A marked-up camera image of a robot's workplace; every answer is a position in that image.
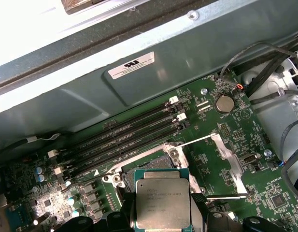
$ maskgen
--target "black ram slot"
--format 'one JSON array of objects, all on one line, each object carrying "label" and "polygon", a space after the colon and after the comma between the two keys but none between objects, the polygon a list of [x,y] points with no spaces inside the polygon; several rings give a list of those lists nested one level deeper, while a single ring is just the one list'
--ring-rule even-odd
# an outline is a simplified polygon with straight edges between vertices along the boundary
[{"label": "black ram slot", "polygon": [[95,135],[93,135],[93,136],[91,136],[91,137],[89,137],[89,138],[87,138],[87,139],[85,139],[85,140],[82,140],[81,142],[79,142],[79,143],[77,143],[77,144],[75,144],[75,145],[73,145],[73,146],[71,146],[71,147],[67,147],[67,149],[68,149],[68,150],[74,150],[74,149],[77,149],[77,148],[79,148],[81,145],[83,145],[83,144],[85,144],[85,143],[88,143],[88,142],[90,142],[90,141],[94,141],[95,139],[97,139],[97,138],[99,138],[99,137],[102,137],[102,136],[108,134],[109,132],[111,132],[111,131],[113,131],[113,130],[117,130],[117,129],[119,129],[120,127],[123,127],[123,126],[126,126],[126,125],[128,125],[128,124],[132,124],[132,123],[136,123],[136,122],[138,122],[138,121],[141,121],[141,120],[143,120],[143,119],[145,119],[145,118],[147,118],[147,117],[149,117],[149,116],[152,116],[152,115],[154,115],[154,114],[156,114],[156,113],[158,113],[158,112],[160,112],[160,111],[162,111],[162,110],[168,109],[168,108],[170,108],[171,106],[172,106],[172,105],[167,105],[167,106],[165,106],[165,104],[163,104],[163,105],[160,105],[160,106],[158,106],[158,107],[156,107],[156,108],[154,108],[154,109],[151,109],[151,110],[149,110],[149,111],[146,111],[146,112],[144,112],[144,113],[142,113],[142,114],[140,114],[140,115],[137,115],[137,116],[135,116],[135,117],[133,117],[133,118],[130,118],[130,119],[126,120],[126,121],[119,122],[119,123],[115,123],[115,124],[113,124],[110,128],[107,128],[107,129],[101,131],[100,133],[97,133],[97,134],[95,134]]},{"label": "black ram slot", "polygon": [[105,157],[103,159],[99,159],[96,162],[93,162],[92,164],[90,164],[90,165],[88,165],[86,167],[83,167],[81,169],[76,169],[74,172],[71,173],[71,175],[73,177],[76,177],[78,175],[82,175],[82,174],[84,174],[84,173],[86,173],[86,172],[88,172],[88,171],[90,171],[90,170],[92,170],[92,169],[94,169],[94,168],[96,168],[98,166],[102,166],[102,165],[104,165],[104,164],[106,164],[108,162],[111,162],[111,161],[113,161],[113,160],[115,160],[115,159],[117,159],[117,158],[119,158],[119,157],[121,157],[123,155],[128,155],[130,153],[133,153],[133,152],[141,149],[142,147],[144,147],[146,145],[150,145],[151,143],[154,143],[154,142],[156,142],[158,140],[161,140],[163,138],[166,138],[167,136],[170,136],[170,135],[176,133],[177,131],[178,131],[177,128],[174,128],[172,130],[168,130],[168,131],[162,133],[161,135],[159,135],[157,137],[154,137],[153,139],[151,139],[149,141],[144,141],[141,144],[137,144],[136,146],[129,147],[125,151],[117,152],[116,154],[114,154],[112,156]]},{"label": "black ram slot", "polygon": [[156,133],[160,130],[163,130],[169,126],[173,125],[172,124],[172,121],[166,121],[162,124],[159,124],[158,127],[154,127],[152,129],[149,129],[149,130],[146,130],[145,132],[137,135],[137,137],[134,137],[134,138],[130,138],[130,139],[127,139],[127,140],[124,140],[122,141],[121,143],[118,143],[118,144],[113,144],[111,145],[111,147],[109,148],[106,148],[102,151],[100,151],[99,153],[93,153],[93,154],[90,154],[90,155],[87,155],[87,156],[84,156],[82,159],[76,159],[74,162],[71,162],[70,164],[68,164],[68,166],[72,166],[72,167],[79,167],[81,165],[84,165],[94,159],[96,159],[97,157],[99,156],[103,156],[103,155],[106,155],[110,152],[114,152],[118,149],[120,149],[121,147],[124,147],[124,146],[127,146],[131,143],[138,143],[140,142],[142,139],[144,139],[145,137],[153,134],[153,133]]},{"label": "black ram slot", "polygon": [[90,153],[92,152],[93,150],[95,149],[98,149],[100,147],[103,147],[103,145],[106,145],[106,144],[109,144],[111,141],[115,141],[116,139],[120,139],[118,138],[119,136],[121,137],[124,137],[128,134],[132,134],[132,133],[136,133],[152,124],[155,124],[155,123],[158,123],[158,122],[162,122],[163,120],[165,120],[166,118],[170,117],[172,114],[165,114],[165,115],[158,115],[146,122],[144,122],[143,124],[141,124],[140,126],[137,126],[137,127],[131,127],[131,128],[128,128],[126,130],[123,130],[119,133],[116,133],[116,134],[111,134],[110,133],[110,136],[108,138],[105,138],[105,139],[102,139],[100,142],[96,142],[96,143],[93,143],[91,145],[88,145],[85,147],[85,149],[81,149],[79,150],[78,152],[73,152],[69,155],[66,155],[65,157],[65,160],[71,160],[72,158],[75,158],[75,157],[78,157],[78,156],[81,156],[81,155],[85,155],[87,153]]}]

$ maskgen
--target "cable clip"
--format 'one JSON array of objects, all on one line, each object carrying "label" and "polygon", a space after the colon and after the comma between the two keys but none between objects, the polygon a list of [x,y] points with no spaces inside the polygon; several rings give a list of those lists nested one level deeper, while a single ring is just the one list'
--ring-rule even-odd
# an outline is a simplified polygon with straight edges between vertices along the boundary
[{"label": "cable clip", "polygon": [[282,97],[285,95],[285,91],[283,88],[278,88],[279,97]]}]

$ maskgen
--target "ram slot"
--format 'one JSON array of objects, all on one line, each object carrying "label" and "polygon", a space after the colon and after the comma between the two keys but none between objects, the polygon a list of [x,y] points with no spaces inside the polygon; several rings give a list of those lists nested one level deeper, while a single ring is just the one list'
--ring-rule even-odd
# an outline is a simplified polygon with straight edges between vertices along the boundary
[{"label": "ram slot", "polygon": [[153,139],[151,140],[148,140],[148,141],[143,141],[142,143],[140,144],[137,144],[135,146],[131,146],[129,147],[128,149],[124,150],[124,151],[120,151],[120,152],[116,152],[115,154],[111,155],[111,156],[108,156],[108,157],[104,157],[104,158],[101,158],[93,163],[91,163],[90,165],[88,166],[85,166],[81,169],[76,169],[74,172],[71,173],[71,176],[72,177],[76,177],[76,176],[79,176],[79,175],[82,175],[82,174],[85,174],[89,171],[91,171],[92,169],[95,169],[99,166],[102,166],[108,162],[111,162],[113,160],[116,160],[124,155],[129,155],[129,154],[132,154],[132,153],[137,153],[140,151],[141,148],[143,148],[144,146],[147,146],[147,145],[150,145],[154,142],[157,142],[161,139],[164,139],[174,133],[176,133],[178,131],[177,128],[173,128],[171,130],[168,130],[162,134],[160,134],[159,136],[155,136]]},{"label": "ram slot", "polygon": [[119,150],[125,146],[128,146],[129,144],[136,144],[141,142],[144,138],[146,138],[149,135],[152,135],[153,133],[156,133],[160,130],[166,129],[167,127],[173,125],[172,121],[165,121],[164,123],[158,124],[157,127],[153,127],[151,129],[146,130],[145,132],[138,134],[136,137],[124,140],[122,142],[116,143],[111,145],[111,147],[105,148],[104,150],[100,151],[99,153],[93,153],[89,154],[87,156],[84,156],[82,159],[76,159],[75,161],[68,164],[68,167],[80,167],[81,165],[84,165],[88,162],[91,162],[95,159],[97,159],[100,156],[107,155],[108,153],[115,152],[116,150]]},{"label": "ram slot", "polygon": [[127,135],[130,135],[131,136],[134,136],[137,132],[139,132],[140,130],[143,130],[145,129],[146,127],[149,127],[149,126],[152,126],[156,123],[160,123],[160,122],[163,122],[164,120],[166,120],[167,118],[170,118],[171,116],[173,115],[176,115],[177,113],[174,113],[174,114],[164,114],[164,115],[158,115],[146,122],[144,122],[143,124],[141,124],[140,126],[137,126],[137,127],[131,127],[131,128],[128,128],[126,130],[123,130],[119,133],[115,133],[115,134],[109,134],[109,137],[108,138],[105,138],[103,140],[101,140],[100,142],[96,142],[96,143],[93,143],[89,146],[86,146],[85,149],[82,149],[82,150],[79,150],[78,152],[73,152],[69,155],[66,155],[64,157],[64,160],[71,160],[75,157],[79,157],[79,156],[83,156],[83,155],[86,155],[88,153],[91,153],[92,151],[94,150],[98,150],[98,149],[101,149],[103,148],[105,145],[109,144],[109,143],[115,143],[116,140],[124,140],[126,139]]},{"label": "ram slot", "polygon": [[158,106],[158,107],[156,107],[154,109],[151,109],[151,110],[146,111],[146,112],[144,112],[142,114],[139,114],[139,115],[137,115],[137,116],[135,116],[133,118],[130,118],[130,119],[126,120],[126,121],[115,123],[111,127],[109,127],[107,129],[101,131],[100,133],[97,133],[97,134],[95,134],[95,135],[93,135],[93,136],[91,136],[91,137],[89,137],[89,138],[87,138],[85,140],[82,140],[81,142],[79,142],[79,143],[77,143],[77,144],[75,144],[75,145],[73,145],[71,147],[67,147],[67,150],[68,151],[77,150],[77,149],[79,149],[79,147],[81,147],[81,146],[83,146],[83,145],[85,145],[87,143],[94,142],[94,141],[98,140],[99,138],[104,137],[108,133],[111,133],[111,132],[113,132],[115,130],[118,130],[118,129],[126,126],[126,125],[138,123],[138,122],[140,122],[140,121],[142,121],[142,120],[144,120],[144,119],[146,119],[148,117],[151,117],[151,116],[153,116],[153,115],[155,115],[155,114],[157,114],[157,113],[159,113],[161,111],[168,110],[172,106],[174,106],[174,105],[167,105],[167,106],[165,106],[165,104],[163,104],[163,105],[160,105],[160,106]]}]

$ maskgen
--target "motherboard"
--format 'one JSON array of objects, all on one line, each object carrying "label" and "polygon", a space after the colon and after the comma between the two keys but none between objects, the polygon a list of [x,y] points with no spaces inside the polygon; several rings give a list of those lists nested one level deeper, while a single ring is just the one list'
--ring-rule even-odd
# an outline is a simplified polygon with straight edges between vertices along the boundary
[{"label": "motherboard", "polygon": [[[135,191],[135,170],[189,168],[191,190],[208,196],[211,210],[232,212],[240,222],[263,217],[298,232],[298,201],[281,179],[270,138],[244,91],[217,77],[196,80],[3,168],[10,230],[53,232],[80,215],[98,222],[120,210],[125,192]],[[227,78],[236,81],[232,71]],[[238,197],[217,200],[222,195]]]}]

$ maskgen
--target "white label sticker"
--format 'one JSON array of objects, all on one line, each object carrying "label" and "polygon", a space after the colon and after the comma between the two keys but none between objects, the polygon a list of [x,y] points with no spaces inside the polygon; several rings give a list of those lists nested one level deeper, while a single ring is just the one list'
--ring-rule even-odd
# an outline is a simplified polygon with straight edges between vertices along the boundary
[{"label": "white label sticker", "polygon": [[138,57],[114,69],[111,69],[108,71],[108,73],[113,79],[117,79],[152,63],[154,63],[154,52],[150,52],[146,55],[143,55],[142,57]]}]

